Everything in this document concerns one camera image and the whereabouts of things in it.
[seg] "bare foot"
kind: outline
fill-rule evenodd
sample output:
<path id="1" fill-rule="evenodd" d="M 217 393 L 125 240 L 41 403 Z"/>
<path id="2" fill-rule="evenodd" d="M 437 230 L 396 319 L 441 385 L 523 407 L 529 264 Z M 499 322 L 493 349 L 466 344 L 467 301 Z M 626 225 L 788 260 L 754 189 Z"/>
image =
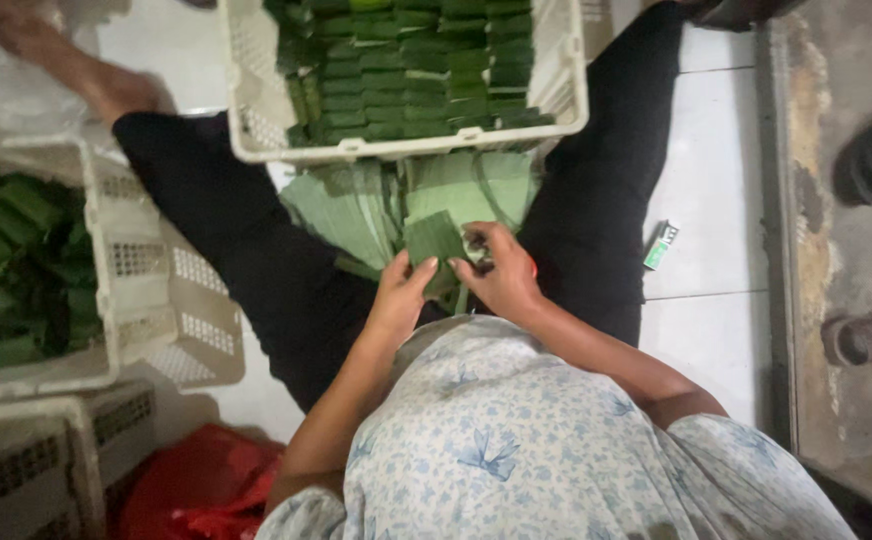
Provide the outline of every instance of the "bare foot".
<path id="1" fill-rule="evenodd" d="M 13 0 L 0 0 L 0 46 L 44 68 L 82 96 L 109 126 L 125 114 L 158 109 L 158 88 L 146 76 L 86 55 Z"/>

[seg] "person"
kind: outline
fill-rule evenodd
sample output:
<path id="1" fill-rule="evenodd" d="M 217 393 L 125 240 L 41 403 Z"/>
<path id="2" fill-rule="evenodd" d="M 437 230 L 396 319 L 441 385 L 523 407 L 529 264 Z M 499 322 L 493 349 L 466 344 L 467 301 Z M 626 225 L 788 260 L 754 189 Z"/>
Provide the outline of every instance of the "person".
<path id="1" fill-rule="evenodd" d="M 635 348 L 689 13 L 649 7 L 589 66 L 590 120 L 547 157 L 518 236 L 469 224 L 495 268 L 451 262 L 494 315 L 453 318 L 422 296 L 433 259 L 403 251 L 378 286 L 337 270 L 225 130 L 155 112 L 142 75 L 8 1 L 0 43 L 112 127 L 308 412 L 256 538 L 851 538 L 789 453 Z"/>

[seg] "hand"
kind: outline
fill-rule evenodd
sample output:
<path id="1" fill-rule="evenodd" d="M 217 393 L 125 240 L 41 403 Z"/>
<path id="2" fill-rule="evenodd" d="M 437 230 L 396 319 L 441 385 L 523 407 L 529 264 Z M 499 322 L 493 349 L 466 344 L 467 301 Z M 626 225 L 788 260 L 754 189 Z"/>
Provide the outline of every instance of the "hand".
<path id="1" fill-rule="evenodd" d="M 494 268 L 480 275 L 468 261 L 449 261 L 456 277 L 486 304 L 493 313 L 515 324 L 529 315 L 543 299 L 536 284 L 536 265 L 506 226 L 488 221 L 474 221 L 463 226 L 470 235 L 486 239 Z"/>
<path id="2" fill-rule="evenodd" d="M 382 270 L 375 302 L 360 338 L 394 354 L 416 328 L 419 312 L 426 303 L 422 289 L 436 275 L 438 263 L 438 259 L 430 256 L 413 271 L 409 252 L 400 251 Z"/>

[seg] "floral shirt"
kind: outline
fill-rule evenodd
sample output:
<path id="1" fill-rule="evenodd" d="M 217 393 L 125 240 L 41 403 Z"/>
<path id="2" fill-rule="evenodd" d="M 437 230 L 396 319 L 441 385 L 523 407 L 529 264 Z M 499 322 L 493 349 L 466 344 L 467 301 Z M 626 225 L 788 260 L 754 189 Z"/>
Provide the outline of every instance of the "floral shirt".
<path id="1" fill-rule="evenodd" d="M 307 488 L 258 540 L 853 538 L 758 430 L 707 414 L 659 429 L 502 319 L 427 325 L 395 367 L 353 440 L 345 503 Z"/>

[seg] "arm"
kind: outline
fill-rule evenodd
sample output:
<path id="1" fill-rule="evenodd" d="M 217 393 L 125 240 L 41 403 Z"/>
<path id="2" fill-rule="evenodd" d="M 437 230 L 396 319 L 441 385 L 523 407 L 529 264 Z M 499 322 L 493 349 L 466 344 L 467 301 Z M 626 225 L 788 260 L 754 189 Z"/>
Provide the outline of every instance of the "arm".
<path id="1" fill-rule="evenodd" d="M 266 503 L 267 515 L 311 485 L 327 487 L 343 497 L 352 438 L 389 391 L 395 351 L 416 327 L 425 303 L 422 289 L 436 273 L 436 259 L 425 261 L 406 277 L 409 272 L 406 251 L 383 270 L 366 327 L 286 448 Z"/>
<path id="2" fill-rule="evenodd" d="M 486 238 L 495 268 L 479 276 L 466 261 L 450 263 L 494 313 L 523 327 L 566 363 L 611 377 L 663 429 L 691 414 L 727 416 L 715 398 L 678 371 L 543 297 L 533 278 L 532 259 L 504 226 L 475 222 L 467 227 Z"/>

